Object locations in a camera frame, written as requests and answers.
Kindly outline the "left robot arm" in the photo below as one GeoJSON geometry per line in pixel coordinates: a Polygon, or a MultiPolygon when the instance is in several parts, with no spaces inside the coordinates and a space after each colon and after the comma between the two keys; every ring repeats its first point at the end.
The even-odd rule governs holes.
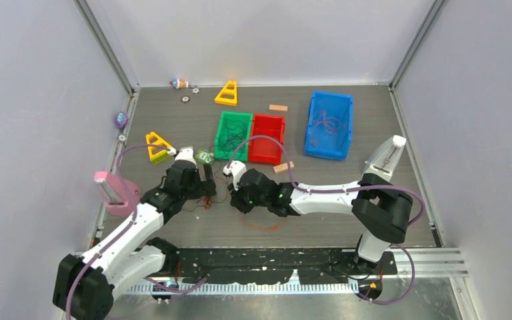
{"type": "Polygon", "coordinates": [[[52,301],[66,319],[104,319],[114,301],[138,281],[177,272],[176,246],[151,234],[186,201],[215,196],[212,168],[205,164],[203,170],[204,179],[196,164],[176,160],[116,230],[82,255],[68,254],[60,261],[52,301]]]}

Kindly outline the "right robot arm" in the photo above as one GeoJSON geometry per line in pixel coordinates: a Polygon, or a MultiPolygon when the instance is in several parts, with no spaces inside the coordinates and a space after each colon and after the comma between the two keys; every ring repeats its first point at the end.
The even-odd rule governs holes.
{"type": "Polygon", "coordinates": [[[366,228],[354,253],[362,273],[380,266],[383,253],[405,240],[413,198],[374,173],[346,185],[277,183],[256,169],[236,175],[228,190],[231,206],[242,213],[264,207],[279,217],[311,213],[352,215],[366,228]]]}

